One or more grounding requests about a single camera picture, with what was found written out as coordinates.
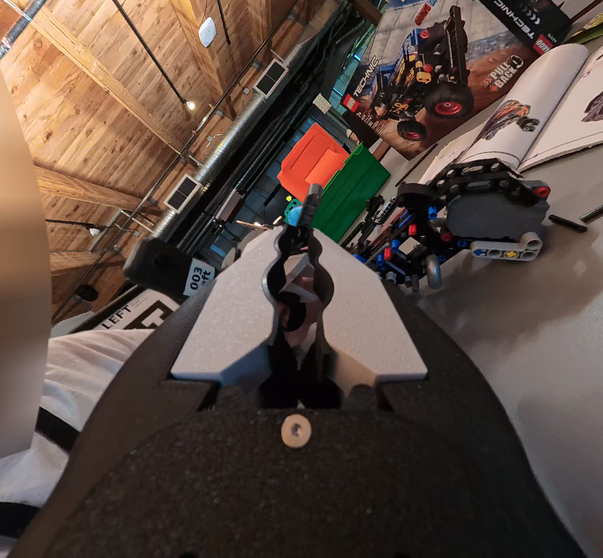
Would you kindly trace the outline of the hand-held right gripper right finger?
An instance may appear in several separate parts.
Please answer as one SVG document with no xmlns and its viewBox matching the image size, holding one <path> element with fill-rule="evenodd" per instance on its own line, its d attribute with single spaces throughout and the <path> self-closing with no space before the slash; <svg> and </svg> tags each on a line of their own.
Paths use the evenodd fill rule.
<svg viewBox="0 0 603 558">
<path fill-rule="evenodd" d="M 320 230 L 308 253 L 317 281 L 333 283 L 316 332 L 323 371 L 339 388 L 426 378 L 427 367 L 381 278 Z"/>
</svg>

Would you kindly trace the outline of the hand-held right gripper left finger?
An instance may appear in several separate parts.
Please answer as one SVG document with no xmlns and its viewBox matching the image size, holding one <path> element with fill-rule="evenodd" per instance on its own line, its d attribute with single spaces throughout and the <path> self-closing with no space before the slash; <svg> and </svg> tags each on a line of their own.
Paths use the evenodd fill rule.
<svg viewBox="0 0 603 558">
<path fill-rule="evenodd" d="M 183 381 L 292 379 L 295 354 L 283 337 L 278 296 L 288 281 L 284 264 L 296 228 L 260 234 L 217 277 L 171 375 Z"/>
</svg>

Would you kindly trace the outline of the partly built lego truck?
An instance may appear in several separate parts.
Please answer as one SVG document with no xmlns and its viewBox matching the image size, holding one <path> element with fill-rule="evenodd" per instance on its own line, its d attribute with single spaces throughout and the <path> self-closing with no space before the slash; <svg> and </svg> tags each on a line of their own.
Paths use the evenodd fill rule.
<svg viewBox="0 0 603 558">
<path fill-rule="evenodd" d="M 511 262 L 535 260 L 543 245 L 550 186 L 488 158 L 449 164 L 427 184 L 404 183 L 393 218 L 355 257 L 382 279 L 438 290 L 442 265 L 463 251 Z"/>
</svg>

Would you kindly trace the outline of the pile of small lego pieces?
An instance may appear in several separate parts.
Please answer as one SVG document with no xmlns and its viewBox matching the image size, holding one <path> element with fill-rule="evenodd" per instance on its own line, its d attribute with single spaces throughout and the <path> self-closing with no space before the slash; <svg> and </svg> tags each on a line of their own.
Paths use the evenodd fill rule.
<svg viewBox="0 0 603 558">
<path fill-rule="evenodd" d="M 359 222 L 351 233 L 343 240 L 341 246 L 349 252 L 362 251 L 368 243 L 371 233 L 382 226 L 396 207 L 397 197 L 385 200 L 378 194 L 366 202 L 366 216 Z"/>
</svg>

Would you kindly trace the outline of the short black lego axle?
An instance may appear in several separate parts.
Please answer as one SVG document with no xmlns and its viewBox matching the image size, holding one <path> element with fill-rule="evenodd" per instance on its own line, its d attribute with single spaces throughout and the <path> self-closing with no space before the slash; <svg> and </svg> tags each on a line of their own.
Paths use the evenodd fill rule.
<svg viewBox="0 0 603 558">
<path fill-rule="evenodd" d="M 555 214 L 550 214 L 548 219 L 551 223 L 579 233 L 584 233 L 588 230 L 588 225 L 580 219 L 569 219 Z"/>
</svg>

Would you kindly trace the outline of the lego set cardboard box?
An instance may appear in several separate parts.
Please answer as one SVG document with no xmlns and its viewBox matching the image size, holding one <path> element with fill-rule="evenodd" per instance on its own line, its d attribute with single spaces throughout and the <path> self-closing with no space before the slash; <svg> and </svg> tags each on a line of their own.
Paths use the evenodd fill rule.
<svg viewBox="0 0 603 558">
<path fill-rule="evenodd" d="M 554 0 L 389 0 L 341 104 L 410 161 L 508 93 L 570 27 Z"/>
</svg>

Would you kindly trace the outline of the person's left hand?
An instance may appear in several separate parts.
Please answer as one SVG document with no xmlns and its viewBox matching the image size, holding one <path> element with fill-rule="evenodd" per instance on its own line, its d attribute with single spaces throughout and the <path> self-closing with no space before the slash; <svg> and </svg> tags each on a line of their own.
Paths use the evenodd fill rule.
<svg viewBox="0 0 603 558">
<path fill-rule="evenodd" d="M 322 307 L 329 305 L 334 294 L 332 282 L 317 281 L 315 278 L 305 276 L 302 276 L 301 281 L 303 289 L 312 295 L 309 302 L 319 301 Z"/>
</svg>

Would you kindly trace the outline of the black framed marker board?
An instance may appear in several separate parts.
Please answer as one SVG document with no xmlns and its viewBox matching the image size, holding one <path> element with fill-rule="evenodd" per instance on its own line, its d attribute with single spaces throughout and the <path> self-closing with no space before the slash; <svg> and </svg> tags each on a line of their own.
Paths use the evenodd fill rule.
<svg viewBox="0 0 603 558">
<path fill-rule="evenodd" d="M 155 329 L 179 307 L 179 303 L 159 291 L 132 290 L 119 298 L 114 306 L 108 307 L 108 311 L 99 314 L 97 320 L 90 322 L 90 329 Z"/>
</svg>

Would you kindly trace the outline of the white framed vent grille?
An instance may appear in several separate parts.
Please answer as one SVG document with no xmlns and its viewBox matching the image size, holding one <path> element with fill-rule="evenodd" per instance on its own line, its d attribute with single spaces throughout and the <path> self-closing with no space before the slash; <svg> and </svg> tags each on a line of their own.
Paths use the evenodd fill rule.
<svg viewBox="0 0 603 558">
<path fill-rule="evenodd" d="M 286 65 L 273 59 L 253 85 L 253 91 L 264 99 L 270 98 L 288 72 L 289 68 Z"/>
<path fill-rule="evenodd" d="M 200 183 L 192 176 L 184 174 L 172 192 L 163 201 L 166 208 L 179 214 L 185 206 L 192 200 L 192 197 L 199 190 Z"/>
</svg>

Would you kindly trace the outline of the green plastic bin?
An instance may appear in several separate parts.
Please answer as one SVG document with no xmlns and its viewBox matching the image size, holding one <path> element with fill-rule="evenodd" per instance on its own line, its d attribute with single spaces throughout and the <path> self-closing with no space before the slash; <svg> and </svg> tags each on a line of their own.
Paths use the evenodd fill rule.
<svg viewBox="0 0 603 558">
<path fill-rule="evenodd" d="M 313 218 L 313 229 L 335 242 L 340 241 L 367 200 L 373 198 L 391 176 L 390 172 L 360 144 L 346 159 L 323 191 Z"/>
</svg>

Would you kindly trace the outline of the long black rod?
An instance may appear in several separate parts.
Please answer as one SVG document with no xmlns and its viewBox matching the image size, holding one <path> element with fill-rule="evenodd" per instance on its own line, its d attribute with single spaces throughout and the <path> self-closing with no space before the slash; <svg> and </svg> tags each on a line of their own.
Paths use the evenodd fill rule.
<svg viewBox="0 0 603 558">
<path fill-rule="evenodd" d="M 436 147 L 438 146 L 438 143 L 433 143 L 430 147 L 428 147 L 424 153 L 422 153 L 421 155 L 419 155 L 418 160 L 412 164 L 412 166 L 410 167 L 410 169 L 404 173 L 403 177 L 401 177 L 395 184 L 395 187 L 398 188 L 411 174 L 412 172 L 414 172 L 414 170 L 416 170 L 418 168 L 418 166 L 420 164 L 422 164 L 422 162 L 425 161 L 426 158 L 428 158 L 431 153 L 436 149 Z"/>
</svg>

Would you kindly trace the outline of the orange plastic bin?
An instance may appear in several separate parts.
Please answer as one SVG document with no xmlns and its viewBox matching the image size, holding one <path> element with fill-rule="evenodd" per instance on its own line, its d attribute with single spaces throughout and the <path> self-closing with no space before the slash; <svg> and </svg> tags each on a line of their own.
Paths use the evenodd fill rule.
<svg viewBox="0 0 603 558">
<path fill-rule="evenodd" d="M 333 136 L 314 123 L 284 158 L 277 178 L 293 198 L 303 201 L 310 185 L 326 188 L 348 157 Z"/>
</svg>

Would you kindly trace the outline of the open instruction booklet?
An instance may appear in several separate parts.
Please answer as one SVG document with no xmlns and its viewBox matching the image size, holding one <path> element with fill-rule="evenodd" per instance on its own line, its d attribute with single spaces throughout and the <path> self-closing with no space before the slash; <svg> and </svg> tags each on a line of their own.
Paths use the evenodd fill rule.
<svg viewBox="0 0 603 558">
<path fill-rule="evenodd" d="M 488 120 L 439 151 L 420 183 L 449 164 L 497 159 L 518 173 L 602 144 L 602 49 L 556 47 L 520 77 Z"/>
</svg>

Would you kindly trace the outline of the silver ventilation duct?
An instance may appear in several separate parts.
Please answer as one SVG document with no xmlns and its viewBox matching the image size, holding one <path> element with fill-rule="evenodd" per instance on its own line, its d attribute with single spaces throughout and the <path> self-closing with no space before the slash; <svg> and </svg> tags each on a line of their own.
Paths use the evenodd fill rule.
<svg viewBox="0 0 603 558">
<path fill-rule="evenodd" d="M 190 209 L 189 204 L 195 204 L 197 200 L 207 191 L 219 173 L 229 163 L 235 151 L 259 123 L 268 108 L 282 91 L 285 83 L 298 71 L 305 62 L 310 52 L 316 47 L 319 40 L 335 23 L 349 0 L 326 0 L 304 27 L 297 41 L 290 47 L 286 55 L 280 61 L 274 59 L 271 65 L 278 65 L 283 69 L 282 74 L 272 83 L 270 91 L 264 93 L 257 82 L 253 87 L 252 95 L 246 102 L 242 111 L 231 123 L 227 131 L 222 135 L 221 141 L 207 154 L 207 157 L 195 169 L 192 179 L 195 181 L 196 189 L 187 197 L 182 207 L 173 209 L 168 207 L 155 224 L 153 231 L 149 233 L 152 238 L 167 240 L 174 229 L 180 224 L 185 213 Z"/>
</svg>

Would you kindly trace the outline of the black track light rail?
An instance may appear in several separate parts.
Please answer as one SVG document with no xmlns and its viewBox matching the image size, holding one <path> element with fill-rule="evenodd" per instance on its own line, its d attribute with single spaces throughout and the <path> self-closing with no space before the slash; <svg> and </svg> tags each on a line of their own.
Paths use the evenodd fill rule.
<svg viewBox="0 0 603 558">
<path fill-rule="evenodd" d="M 182 94 L 179 92 L 179 90 L 175 86 L 174 82 L 170 79 L 169 75 L 167 74 L 167 72 L 165 71 L 165 69 L 163 68 L 163 66 L 159 62 L 159 60 L 156 58 L 156 56 L 153 53 L 153 51 L 150 49 L 150 47 L 147 44 L 147 42 L 145 41 L 144 37 L 141 35 L 141 33 L 139 32 L 138 28 L 133 23 L 131 17 L 125 11 L 125 9 L 124 9 L 123 5 L 121 4 L 121 2 L 119 0 L 110 0 L 110 1 L 114 4 L 114 6 L 116 7 L 116 9 L 119 12 L 120 16 L 126 22 L 128 28 L 132 31 L 132 33 L 134 34 L 134 36 L 136 37 L 136 39 L 140 43 L 140 45 L 143 48 L 143 50 L 146 52 L 146 54 L 151 59 L 152 63 L 155 65 L 156 69 L 160 72 L 160 75 L 162 76 L 162 78 L 167 82 L 167 84 L 170 87 L 170 89 L 172 90 L 172 92 L 176 95 L 178 101 L 183 105 L 183 107 L 185 108 L 185 110 L 187 110 L 189 112 L 194 112 L 196 110 L 196 104 L 194 102 L 192 102 L 191 100 L 185 99 L 184 96 L 182 96 Z"/>
</svg>

